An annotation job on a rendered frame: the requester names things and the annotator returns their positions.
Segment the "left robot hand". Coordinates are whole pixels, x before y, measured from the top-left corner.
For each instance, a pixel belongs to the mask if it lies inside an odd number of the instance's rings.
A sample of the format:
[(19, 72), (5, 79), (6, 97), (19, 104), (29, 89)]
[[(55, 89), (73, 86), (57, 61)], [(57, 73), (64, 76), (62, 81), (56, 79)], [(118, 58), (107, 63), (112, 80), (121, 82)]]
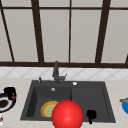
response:
[(16, 99), (16, 89), (14, 87), (5, 87), (4, 92), (8, 95), (9, 100), (15, 100)]

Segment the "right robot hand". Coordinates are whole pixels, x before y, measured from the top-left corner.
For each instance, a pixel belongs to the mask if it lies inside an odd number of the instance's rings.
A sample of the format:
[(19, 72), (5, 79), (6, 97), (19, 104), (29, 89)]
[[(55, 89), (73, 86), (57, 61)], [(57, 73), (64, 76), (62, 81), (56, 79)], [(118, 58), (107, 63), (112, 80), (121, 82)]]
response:
[(92, 123), (92, 120), (97, 117), (97, 113), (95, 110), (88, 110), (86, 116), (88, 117), (89, 123)]

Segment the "brown food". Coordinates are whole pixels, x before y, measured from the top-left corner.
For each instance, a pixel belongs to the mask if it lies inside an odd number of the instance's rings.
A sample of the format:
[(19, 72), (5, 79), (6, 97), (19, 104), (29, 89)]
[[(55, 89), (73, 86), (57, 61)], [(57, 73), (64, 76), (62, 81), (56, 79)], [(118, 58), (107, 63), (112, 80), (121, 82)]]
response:
[(0, 108), (6, 107), (8, 102), (6, 100), (0, 101)]

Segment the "black sink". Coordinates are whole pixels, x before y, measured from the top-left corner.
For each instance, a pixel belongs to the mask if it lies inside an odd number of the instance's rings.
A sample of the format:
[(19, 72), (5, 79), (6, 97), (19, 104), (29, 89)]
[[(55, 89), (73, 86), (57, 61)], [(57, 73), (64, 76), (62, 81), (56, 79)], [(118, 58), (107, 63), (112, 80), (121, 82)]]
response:
[(50, 121), (41, 115), (41, 107), (49, 101), (72, 100), (80, 105), (84, 121), (88, 121), (87, 111), (95, 110), (93, 122), (115, 123), (112, 106), (104, 82), (98, 81), (55, 81), (33, 80), (26, 98), (21, 120)]

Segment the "red ball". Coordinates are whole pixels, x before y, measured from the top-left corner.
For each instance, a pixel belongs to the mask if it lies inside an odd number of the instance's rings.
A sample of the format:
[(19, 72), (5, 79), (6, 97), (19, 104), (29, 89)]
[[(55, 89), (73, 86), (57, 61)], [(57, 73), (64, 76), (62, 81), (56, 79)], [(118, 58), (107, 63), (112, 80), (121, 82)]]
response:
[(81, 107), (71, 100), (58, 103), (52, 112), (52, 123), (55, 128), (80, 128), (83, 119)]

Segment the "blue bowl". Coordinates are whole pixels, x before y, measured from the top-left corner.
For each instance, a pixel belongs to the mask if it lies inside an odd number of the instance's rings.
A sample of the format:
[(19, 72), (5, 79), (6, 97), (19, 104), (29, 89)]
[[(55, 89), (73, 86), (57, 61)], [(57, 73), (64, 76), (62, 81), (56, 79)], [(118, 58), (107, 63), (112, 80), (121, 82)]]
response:
[(120, 99), (119, 101), (122, 103), (122, 108), (125, 111), (125, 113), (128, 114), (128, 98)]

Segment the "yellow plate green centre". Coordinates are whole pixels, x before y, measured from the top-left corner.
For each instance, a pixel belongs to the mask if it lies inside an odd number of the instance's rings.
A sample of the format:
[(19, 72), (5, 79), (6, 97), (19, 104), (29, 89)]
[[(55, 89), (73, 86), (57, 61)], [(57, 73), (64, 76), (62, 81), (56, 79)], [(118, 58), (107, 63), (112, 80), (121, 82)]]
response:
[(54, 107), (58, 104), (57, 101), (48, 101), (40, 109), (43, 117), (51, 117)]

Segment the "black tap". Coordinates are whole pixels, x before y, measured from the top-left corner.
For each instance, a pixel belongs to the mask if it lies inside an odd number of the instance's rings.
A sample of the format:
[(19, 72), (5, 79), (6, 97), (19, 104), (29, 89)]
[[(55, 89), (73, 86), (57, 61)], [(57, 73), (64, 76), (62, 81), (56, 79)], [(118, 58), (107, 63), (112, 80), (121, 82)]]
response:
[(65, 81), (66, 76), (67, 74), (65, 76), (59, 75), (58, 61), (55, 61), (52, 77), (54, 78), (54, 81), (56, 82), (56, 84), (60, 84), (61, 81)]

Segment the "dark framed window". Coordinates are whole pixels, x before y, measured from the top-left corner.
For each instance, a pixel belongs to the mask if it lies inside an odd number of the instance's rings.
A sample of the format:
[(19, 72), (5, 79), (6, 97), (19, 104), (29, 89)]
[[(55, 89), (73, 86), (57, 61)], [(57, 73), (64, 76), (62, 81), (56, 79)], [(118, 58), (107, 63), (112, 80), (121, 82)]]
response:
[(114, 12), (128, 17), (128, 0), (0, 0), (0, 47), (10, 56), (0, 66), (128, 69), (128, 42), (124, 54), (120, 43), (109, 52), (119, 62), (103, 59)]

